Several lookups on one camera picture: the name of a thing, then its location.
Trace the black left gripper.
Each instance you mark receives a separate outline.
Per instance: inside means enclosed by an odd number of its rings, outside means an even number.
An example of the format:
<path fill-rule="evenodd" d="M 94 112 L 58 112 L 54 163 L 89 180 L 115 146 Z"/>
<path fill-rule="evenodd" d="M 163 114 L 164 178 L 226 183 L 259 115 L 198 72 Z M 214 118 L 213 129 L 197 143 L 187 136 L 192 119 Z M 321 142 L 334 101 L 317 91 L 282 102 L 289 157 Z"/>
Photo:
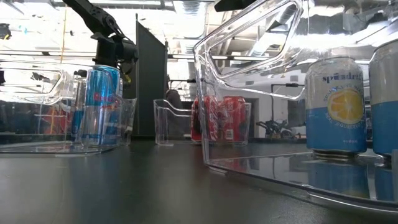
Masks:
<path fill-rule="evenodd" d="M 94 33 L 94 39 L 97 41 L 95 64 L 117 68 L 124 84 L 130 85 L 130 74 L 139 59 L 136 44 L 118 35 L 106 37 L 99 32 Z"/>

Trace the red Coca-Cola can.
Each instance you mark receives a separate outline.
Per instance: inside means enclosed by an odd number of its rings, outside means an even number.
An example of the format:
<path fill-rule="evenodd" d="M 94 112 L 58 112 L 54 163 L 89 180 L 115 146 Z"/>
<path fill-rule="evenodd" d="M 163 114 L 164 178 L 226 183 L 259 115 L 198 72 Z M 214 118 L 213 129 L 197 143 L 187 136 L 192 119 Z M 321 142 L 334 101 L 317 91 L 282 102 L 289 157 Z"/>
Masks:
<path fill-rule="evenodd" d="M 246 130 L 246 105 L 242 96 L 225 96 L 218 106 L 219 138 L 243 142 Z"/>
<path fill-rule="evenodd" d="M 218 139 L 218 102 L 215 96 L 204 96 L 205 118 L 208 139 L 216 141 Z M 191 117 L 191 139 L 195 142 L 201 141 L 201 124 L 200 124 L 200 107 L 198 98 L 196 97 L 192 104 L 192 117 Z"/>

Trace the white blue Spindrift can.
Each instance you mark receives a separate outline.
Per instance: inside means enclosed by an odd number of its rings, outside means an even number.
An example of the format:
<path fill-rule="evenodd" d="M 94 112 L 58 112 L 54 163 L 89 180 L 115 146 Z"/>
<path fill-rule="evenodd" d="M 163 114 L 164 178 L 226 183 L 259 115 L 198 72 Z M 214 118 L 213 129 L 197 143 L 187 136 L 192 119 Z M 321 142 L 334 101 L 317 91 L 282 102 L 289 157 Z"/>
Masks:
<path fill-rule="evenodd" d="M 351 57 L 309 66 L 305 77 L 307 147 L 326 154 L 366 151 L 363 71 Z"/>
<path fill-rule="evenodd" d="M 398 39 L 380 45 L 369 63 L 373 150 L 398 150 Z"/>

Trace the black partition panel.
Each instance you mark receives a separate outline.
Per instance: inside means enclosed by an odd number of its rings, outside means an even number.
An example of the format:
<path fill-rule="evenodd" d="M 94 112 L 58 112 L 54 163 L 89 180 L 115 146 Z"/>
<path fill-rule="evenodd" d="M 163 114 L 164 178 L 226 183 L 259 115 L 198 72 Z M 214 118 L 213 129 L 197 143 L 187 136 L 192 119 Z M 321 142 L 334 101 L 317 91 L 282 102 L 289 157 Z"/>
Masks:
<path fill-rule="evenodd" d="M 153 101 L 165 96 L 167 74 L 167 43 L 155 37 L 135 18 L 136 46 L 139 59 L 124 70 L 131 79 L 124 86 L 124 97 L 137 100 L 132 131 L 133 139 L 155 139 Z"/>

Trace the person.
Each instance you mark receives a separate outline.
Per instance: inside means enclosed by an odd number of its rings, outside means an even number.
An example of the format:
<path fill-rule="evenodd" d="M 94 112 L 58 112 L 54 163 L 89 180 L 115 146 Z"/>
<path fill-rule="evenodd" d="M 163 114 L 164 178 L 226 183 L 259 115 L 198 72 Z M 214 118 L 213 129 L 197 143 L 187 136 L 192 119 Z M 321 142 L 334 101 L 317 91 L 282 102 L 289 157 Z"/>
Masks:
<path fill-rule="evenodd" d="M 174 89 L 169 89 L 166 91 L 165 94 L 166 100 L 174 107 L 177 109 L 182 109 L 182 101 L 180 98 L 180 94 L 178 93 L 177 90 Z"/>

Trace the red background object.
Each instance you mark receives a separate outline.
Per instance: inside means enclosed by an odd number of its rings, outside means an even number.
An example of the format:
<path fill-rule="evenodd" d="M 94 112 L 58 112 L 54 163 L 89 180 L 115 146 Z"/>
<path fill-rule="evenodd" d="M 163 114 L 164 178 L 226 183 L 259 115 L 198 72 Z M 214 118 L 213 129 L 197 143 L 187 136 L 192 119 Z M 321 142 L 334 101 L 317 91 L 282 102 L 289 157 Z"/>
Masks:
<path fill-rule="evenodd" d="M 65 134 L 71 131 L 72 116 L 70 111 L 51 107 L 42 115 L 42 132 L 44 134 Z"/>

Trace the clear plastic storage bin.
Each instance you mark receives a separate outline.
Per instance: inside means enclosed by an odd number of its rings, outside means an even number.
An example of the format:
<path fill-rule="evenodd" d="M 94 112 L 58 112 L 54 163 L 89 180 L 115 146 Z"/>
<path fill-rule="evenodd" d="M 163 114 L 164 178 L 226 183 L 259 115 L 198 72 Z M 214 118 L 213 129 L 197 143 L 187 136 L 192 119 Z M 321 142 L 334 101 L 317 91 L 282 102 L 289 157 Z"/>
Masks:
<path fill-rule="evenodd" d="M 42 115 L 51 107 L 70 111 L 73 119 L 76 97 L 74 72 L 86 70 L 88 76 L 93 67 L 0 59 L 0 153 L 91 154 L 128 145 L 136 99 L 123 98 L 124 82 L 120 72 L 118 98 L 121 100 L 121 121 L 117 145 L 85 145 L 81 138 L 84 114 L 76 141 L 71 140 L 71 132 L 42 132 Z"/>
<path fill-rule="evenodd" d="M 248 143 L 210 144 L 205 164 L 294 197 L 398 223 L 398 150 L 373 150 L 369 63 L 398 39 L 398 0 L 215 0 L 221 24 L 194 47 L 198 100 L 242 96 L 251 104 Z M 271 102 L 271 85 L 299 83 L 311 64 L 351 57 L 363 71 L 366 151 L 307 147 L 305 98 Z M 258 121 L 286 120 L 296 139 L 268 139 Z"/>
<path fill-rule="evenodd" d="M 200 124 L 201 124 L 201 141 L 195 142 L 191 139 L 191 117 L 192 117 L 192 104 L 190 109 L 177 109 L 174 108 L 167 100 L 154 100 L 154 117 L 155 117 L 155 141 L 157 144 L 172 145 L 177 142 L 193 142 L 201 144 L 202 137 L 210 144 L 234 144 L 243 146 L 248 143 L 250 118 L 251 118 L 251 104 L 246 102 L 246 130 L 244 132 L 243 142 L 229 142 L 222 141 L 219 138 L 219 125 L 218 125 L 218 139 L 210 141 L 208 139 L 205 106 L 200 106 Z"/>

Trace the black ceiling-hung device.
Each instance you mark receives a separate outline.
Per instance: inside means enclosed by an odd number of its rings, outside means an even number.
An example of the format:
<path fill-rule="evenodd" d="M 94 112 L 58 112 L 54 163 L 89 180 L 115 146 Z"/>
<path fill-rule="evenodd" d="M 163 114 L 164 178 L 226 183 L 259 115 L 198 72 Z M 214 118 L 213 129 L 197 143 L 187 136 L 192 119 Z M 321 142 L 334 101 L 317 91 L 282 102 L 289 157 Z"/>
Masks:
<path fill-rule="evenodd" d="M 0 39 L 9 40 L 11 38 L 11 30 L 9 29 L 9 24 L 0 23 Z"/>

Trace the black background machine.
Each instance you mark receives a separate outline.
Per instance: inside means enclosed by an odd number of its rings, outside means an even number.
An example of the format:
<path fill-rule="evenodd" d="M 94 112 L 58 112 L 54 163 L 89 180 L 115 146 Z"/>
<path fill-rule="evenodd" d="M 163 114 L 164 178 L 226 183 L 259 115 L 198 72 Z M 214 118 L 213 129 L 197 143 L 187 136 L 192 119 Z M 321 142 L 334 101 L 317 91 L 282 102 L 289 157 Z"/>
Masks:
<path fill-rule="evenodd" d="M 289 128 L 286 120 L 258 121 L 256 126 L 266 130 L 265 138 L 268 139 L 296 139 L 294 132 Z"/>

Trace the black pipe stand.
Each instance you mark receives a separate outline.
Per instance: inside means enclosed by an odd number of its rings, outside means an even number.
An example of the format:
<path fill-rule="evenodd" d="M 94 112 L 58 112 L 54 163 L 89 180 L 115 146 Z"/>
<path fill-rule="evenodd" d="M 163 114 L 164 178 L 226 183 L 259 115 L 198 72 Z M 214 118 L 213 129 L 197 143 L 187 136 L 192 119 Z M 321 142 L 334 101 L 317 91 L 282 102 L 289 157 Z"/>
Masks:
<path fill-rule="evenodd" d="M 271 102 L 300 101 L 305 98 L 305 86 L 299 83 L 285 83 L 271 85 Z"/>

